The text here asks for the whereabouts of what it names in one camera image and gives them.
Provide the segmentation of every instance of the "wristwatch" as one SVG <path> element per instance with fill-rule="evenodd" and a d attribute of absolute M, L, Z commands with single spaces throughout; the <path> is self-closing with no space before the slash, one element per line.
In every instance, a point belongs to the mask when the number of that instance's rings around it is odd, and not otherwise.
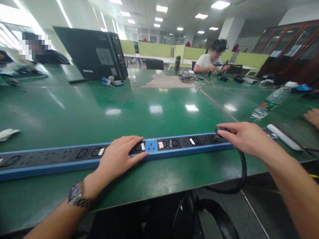
<path fill-rule="evenodd" d="M 84 183 L 83 180 L 78 181 L 69 192 L 69 200 L 68 204 L 73 206 L 79 207 L 89 207 L 93 202 L 94 199 L 85 199 L 83 198 L 84 193 Z"/>

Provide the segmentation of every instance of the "green table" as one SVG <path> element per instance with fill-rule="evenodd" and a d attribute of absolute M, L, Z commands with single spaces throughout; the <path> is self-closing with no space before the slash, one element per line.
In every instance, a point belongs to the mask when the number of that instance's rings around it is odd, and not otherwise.
<path fill-rule="evenodd" d="M 46 66 L 45 70 L 50 76 L 47 79 L 24 82 L 20 87 L 0 85 L 1 129 L 21 130 L 0 143 L 0 152 L 110 142 L 123 135 L 154 138 L 213 132 L 218 123 L 249 120 L 253 109 L 273 91 L 224 83 L 215 76 L 209 79 L 215 82 L 215 87 L 199 81 L 201 89 L 140 88 L 153 74 L 174 73 L 139 69 L 129 69 L 130 80 L 122 87 L 104 87 L 99 81 L 70 85 L 68 80 L 81 78 L 75 67 Z M 279 107 L 285 113 L 279 113 Z M 292 97 L 279 107 L 259 124 L 266 126 L 271 120 L 294 121 L 287 117 L 299 117 L 299 113 L 314 105 Z M 311 126 L 302 124 L 311 134 Z M 280 144 L 300 162 L 313 160 Z M 248 156 L 247 167 L 249 175 L 266 171 L 259 160 Z M 75 182 L 92 171 L 0 183 L 0 234 L 37 224 L 65 200 Z M 93 210 L 226 181 L 234 176 L 241 176 L 241 162 L 235 149 L 141 162 L 112 182 Z"/>

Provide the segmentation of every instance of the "watch band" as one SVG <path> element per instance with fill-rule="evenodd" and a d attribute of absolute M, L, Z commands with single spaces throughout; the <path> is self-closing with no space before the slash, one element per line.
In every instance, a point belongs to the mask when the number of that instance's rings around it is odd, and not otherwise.
<path fill-rule="evenodd" d="M 76 201 L 76 203 L 74 203 L 75 206 L 79 206 L 79 207 L 88 207 L 90 206 L 92 203 L 94 202 L 94 199 L 79 199 L 78 201 Z"/>

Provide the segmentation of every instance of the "blue power strip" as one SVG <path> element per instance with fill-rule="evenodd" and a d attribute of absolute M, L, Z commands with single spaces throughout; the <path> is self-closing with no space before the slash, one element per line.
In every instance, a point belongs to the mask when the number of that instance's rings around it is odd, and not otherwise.
<path fill-rule="evenodd" d="M 268 129 L 263 130 L 272 139 L 278 139 Z M 97 168 L 105 149 L 110 144 L 1 153 L 0 181 Z M 146 161 L 231 148 L 234 148 L 233 144 L 226 139 L 217 137 L 215 133 L 205 133 L 144 139 L 131 150 L 130 155 L 134 157 L 141 152 L 149 152 L 144 158 Z"/>

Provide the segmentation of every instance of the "cubicle partition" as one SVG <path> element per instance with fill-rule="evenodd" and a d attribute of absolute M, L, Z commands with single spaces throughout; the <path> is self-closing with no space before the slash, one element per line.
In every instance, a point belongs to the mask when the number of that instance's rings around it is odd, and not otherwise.
<path fill-rule="evenodd" d="M 268 59 L 268 57 L 269 55 L 267 54 L 240 52 L 235 60 L 235 64 L 260 69 L 265 61 Z"/>
<path fill-rule="evenodd" d="M 134 42 L 129 40 L 120 40 L 123 54 L 135 54 Z"/>
<path fill-rule="evenodd" d="M 205 54 L 206 49 L 185 47 L 184 59 L 198 60 L 198 58 Z"/>
<path fill-rule="evenodd" d="M 151 42 L 139 41 L 140 55 L 172 57 L 173 46 L 166 44 L 156 44 Z"/>

